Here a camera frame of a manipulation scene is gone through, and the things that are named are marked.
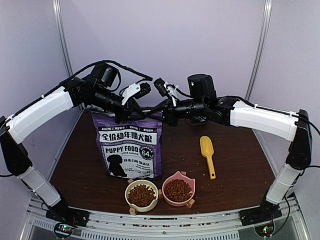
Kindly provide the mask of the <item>purple puppy food bag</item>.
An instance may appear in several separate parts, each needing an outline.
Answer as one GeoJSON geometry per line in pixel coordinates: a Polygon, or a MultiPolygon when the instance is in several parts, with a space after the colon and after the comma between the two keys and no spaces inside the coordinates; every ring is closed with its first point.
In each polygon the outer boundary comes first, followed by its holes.
{"type": "Polygon", "coordinates": [[[142,120],[115,123],[115,118],[92,113],[96,143],[106,172],[123,179],[160,179],[163,175],[162,130],[160,121],[142,120]]]}

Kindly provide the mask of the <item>yellow plastic scoop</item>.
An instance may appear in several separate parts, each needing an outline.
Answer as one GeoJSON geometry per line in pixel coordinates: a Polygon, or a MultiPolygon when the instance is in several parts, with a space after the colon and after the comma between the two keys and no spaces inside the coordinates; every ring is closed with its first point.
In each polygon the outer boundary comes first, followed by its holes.
{"type": "Polygon", "coordinates": [[[208,136],[202,136],[199,140],[201,154],[206,158],[207,167],[209,171],[209,178],[214,180],[216,178],[215,167],[213,162],[214,148],[212,140],[208,136]]]}

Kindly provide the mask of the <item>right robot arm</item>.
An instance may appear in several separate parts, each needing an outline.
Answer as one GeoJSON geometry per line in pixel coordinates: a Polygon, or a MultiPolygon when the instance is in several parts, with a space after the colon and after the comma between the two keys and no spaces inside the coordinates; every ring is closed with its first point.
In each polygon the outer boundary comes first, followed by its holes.
{"type": "Polygon", "coordinates": [[[158,78],[154,86],[166,100],[147,111],[148,117],[162,114],[162,121],[176,126],[179,119],[204,117],[224,126],[244,127],[281,137],[290,142],[288,155],[274,182],[265,194],[265,203],[256,210],[259,220],[268,220],[275,205],[285,197],[299,175],[312,161],[312,133],[308,112],[281,111],[248,102],[239,96],[217,97],[213,78],[208,74],[194,74],[187,78],[190,96],[176,100],[171,93],[177,87],[158,78]]]}

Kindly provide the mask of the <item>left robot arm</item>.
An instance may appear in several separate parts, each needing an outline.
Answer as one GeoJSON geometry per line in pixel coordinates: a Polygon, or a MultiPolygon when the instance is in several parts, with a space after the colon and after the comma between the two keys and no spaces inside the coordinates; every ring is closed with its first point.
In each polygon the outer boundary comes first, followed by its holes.
{"type": "Polygon", "coordinates": [[[117,95],[110,87],[115,78],[121,77],[119,69],[141,77],[142,81],[152,81],[152,77],[113,60],[94,62],[85,66],[88,68],[93,69],[87,76],[79,78],[76,72],[15,114],[0,118],[0,146],[7,170],[52,208],[53,215],[61,222],[69,221],[72,211],[63,204],[56,188],[36,169],[23,141],[57,115],[82,104],[114,113],[117,123],[127,120],[132,113],[143,117],[144,113],[133,100],[142,90],[138,82],[127,87],[129,94],[117,95]]]}

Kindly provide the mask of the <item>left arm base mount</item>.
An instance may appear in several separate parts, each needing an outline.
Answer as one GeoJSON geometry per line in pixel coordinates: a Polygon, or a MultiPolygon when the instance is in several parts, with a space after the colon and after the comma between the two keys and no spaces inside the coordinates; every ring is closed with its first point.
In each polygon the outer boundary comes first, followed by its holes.
{"type": "Polygon", "coordinates": [[[86,210],[76,209],[69,206],[67,200],[62,196],[61,200],[54,206],[48,205],[44,200],[42,203],[47,207],[46,217],[73,227],[86,227],[90,213],[86,210]]]}

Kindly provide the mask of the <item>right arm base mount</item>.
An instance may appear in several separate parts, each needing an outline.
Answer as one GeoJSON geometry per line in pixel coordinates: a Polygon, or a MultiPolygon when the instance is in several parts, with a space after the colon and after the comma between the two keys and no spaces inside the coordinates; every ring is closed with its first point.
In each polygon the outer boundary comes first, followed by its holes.
{"type": "Polygon", "coordinates": [[[263,199],[258,207],[239,211],[242,226],[255,225],[272,221],[282,216],[279,204],[273,204],[263,199]]]}

